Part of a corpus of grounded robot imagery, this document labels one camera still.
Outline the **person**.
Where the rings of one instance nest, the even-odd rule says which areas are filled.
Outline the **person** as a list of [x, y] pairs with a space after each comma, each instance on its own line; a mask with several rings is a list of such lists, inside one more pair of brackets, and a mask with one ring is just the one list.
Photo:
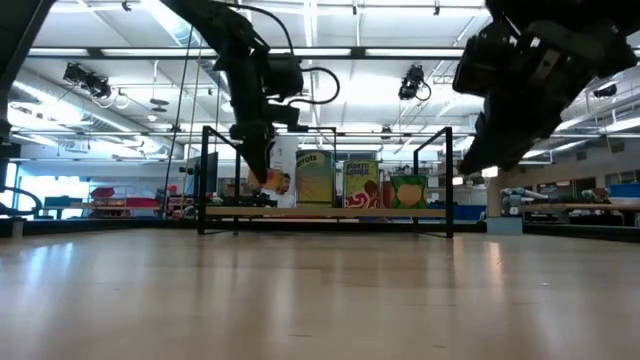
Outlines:
[[281, 174], [275, 194], [279, 208], [293, 208], [295, 206], [295, 196], [291, 190], [291, 176], [288, 173]]

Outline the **blue storage bin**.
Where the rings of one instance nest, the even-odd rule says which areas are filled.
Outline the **blue storage bin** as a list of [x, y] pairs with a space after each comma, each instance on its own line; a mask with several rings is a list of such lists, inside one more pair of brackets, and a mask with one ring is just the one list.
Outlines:
[[640, 198], [640, 182], [626, 184], [612, 184], [609, 196], [614, 198]]

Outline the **carrots can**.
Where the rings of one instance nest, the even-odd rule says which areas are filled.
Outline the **carrots can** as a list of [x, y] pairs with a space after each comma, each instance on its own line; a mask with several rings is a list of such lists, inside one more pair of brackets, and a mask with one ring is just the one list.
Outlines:
[[335, 196], [333, 154], [324, 150], [296, 152], [296, 205], [299, 208], [332, 208]]

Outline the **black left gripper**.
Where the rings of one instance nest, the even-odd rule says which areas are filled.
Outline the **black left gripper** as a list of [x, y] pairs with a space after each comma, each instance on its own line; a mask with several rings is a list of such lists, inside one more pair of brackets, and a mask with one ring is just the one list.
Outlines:
[[228, 83], [236, 121], [230, 127], [230, 137], [243, 140], [243, 158], [256, 179], [264, 184], [275, 145], [273, 123], [295, 127], [299, 123], [300, 110], [269, 103], [254, 67], [231, 67]]

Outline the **green can with orange oval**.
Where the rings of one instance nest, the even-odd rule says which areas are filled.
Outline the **green can with orange oval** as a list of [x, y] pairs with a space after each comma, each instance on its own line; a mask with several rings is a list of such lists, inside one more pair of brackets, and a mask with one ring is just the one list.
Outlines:
[[394, 209], [426, 209], [425, 190], [427, 180], [420, 175], [399, 175], [391, 177]]

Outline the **wooden workbench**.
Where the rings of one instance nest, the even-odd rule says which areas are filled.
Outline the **wooden workbench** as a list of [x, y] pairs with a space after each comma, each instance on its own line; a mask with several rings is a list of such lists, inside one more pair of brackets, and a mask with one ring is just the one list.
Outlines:
[[640, 205], [615, 205], [615, 204], [584, 204], [584, 203], [551, 203], [531, 204], [520, 206], [520, 211], [525, 212], [563, 212], [571, 210], [604, 210], [604, 211], [630, 211], [640, 212]]

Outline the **black aluminium table frame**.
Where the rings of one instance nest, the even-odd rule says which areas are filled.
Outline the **black aluminium table frame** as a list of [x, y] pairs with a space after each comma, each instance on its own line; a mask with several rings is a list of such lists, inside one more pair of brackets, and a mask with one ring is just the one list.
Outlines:
[[[23, 234], [50, 235], [90, 231], [111, 231], [129, 229], [188, 229], [196, 230], [195, 221], [171, 221], [152, 219], [133, 220], [28, 220], [23, 223]], [[264, 222], [242, 221], [207, 222], [207, 230], [224, 231], [295, 231], [295, 232], [353, 232], [353, 233], [444, 233], [446, 226], [442, 223], [348, 223], [348, 222]], [[587, 226], [564, 224], [530, 224], [523, 225], [523, 232], [530, 235], [584, 238], [614, 242], [640, 244], [640, 228]]]

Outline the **black monitor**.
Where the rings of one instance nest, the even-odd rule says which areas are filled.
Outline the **black monitor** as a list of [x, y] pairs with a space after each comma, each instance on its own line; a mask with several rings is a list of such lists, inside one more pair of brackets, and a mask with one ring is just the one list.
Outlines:
[[[193, 159], [194, 164], [192, 167], [194, 168], [193, 175], [193, 194], [198, 195], [200, 191], [200, 183], [201, 183], [201, 175], [203, 173], [201, 157], [198, 156]], [[209, 153], [206, 156], [204, 161], [206, 164], [206, 168], [204, 169], [204, 173], [206, 174], [205, 181], [205, 193], [213, 194], [217, 192], [217, 181], [218, 181], [218, 153], [213, 152]]]

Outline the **wooden shelf with black frame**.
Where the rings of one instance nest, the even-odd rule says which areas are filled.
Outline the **wooden shelf with black frame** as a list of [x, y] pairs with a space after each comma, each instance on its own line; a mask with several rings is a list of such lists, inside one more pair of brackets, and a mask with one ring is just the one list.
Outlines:
[[279, 221], [286, 219], [315, 219], [315, 218], [332, 218], [332, 219], [355, 219], [355, 218], [399, 218], [409, 217], [414, 223], [418, 223], [421, 218], [439, 217], [445, 218], [445, 233], [448, 238], [454, 235], [454, 205], [453, 205], [453, 164], [450, 159], [446, 161], [446, 196], [447, 205], [443, 210], [438, 209], [355, 209], [346, 208], [275, 208], [271, 205], [266, 207], [243, 206], [240, 204], [240, 195], [234, 194], [234, 201], [230, 206], [213, 206], [206, 203], [205, 181], [206, 174], [204, 163], [208, 155], [210, 138], [215, 137], [223, 143], [231, 146], [236, 152], [235, 168], [240, 168], [240, 160], [243, 158], [243, 140], [233, 143], [227, 137], [214, 130], [210, 126], [205, 126], [201, 134], [201, 164], [203, 173], [201, 175], [200, 191], [196, 195], [197, 201], [197, 232], [203, 235], [212, 227], [208, 220], [210, 218], [231, 218], [233, 225], [237, 226], [241, 217], [266, 217]]

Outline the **short light blue can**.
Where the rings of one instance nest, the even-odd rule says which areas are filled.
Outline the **short light blue can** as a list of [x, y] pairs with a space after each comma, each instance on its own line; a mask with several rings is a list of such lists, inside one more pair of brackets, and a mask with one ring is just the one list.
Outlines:
[[520, 217], [490, 217], [487, 219], [487, 233], [490, 235], [522, 235], [523, 221]]

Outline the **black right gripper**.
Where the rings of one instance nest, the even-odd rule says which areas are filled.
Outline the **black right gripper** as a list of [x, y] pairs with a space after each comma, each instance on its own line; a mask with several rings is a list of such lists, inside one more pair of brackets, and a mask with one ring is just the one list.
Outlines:
[[458, 166], [464, 175], [493, 166], [509, 171], [561, 123], [561, 112], [595, 78], [637, 63], [620, 22], [612, 18], [537, 19], [508, 29], [499, 93], [490, 93], [479, 114], [475, 139]]

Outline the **white mixed fruit can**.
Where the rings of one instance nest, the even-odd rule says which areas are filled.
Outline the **white mixed fruit can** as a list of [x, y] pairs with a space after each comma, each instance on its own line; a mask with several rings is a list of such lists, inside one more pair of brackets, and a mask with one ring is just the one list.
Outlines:
[[374, 160], [348, 160], [343, 165], [344, 192], [367, 190], [368, 183], [379, 183], [379, 163]]

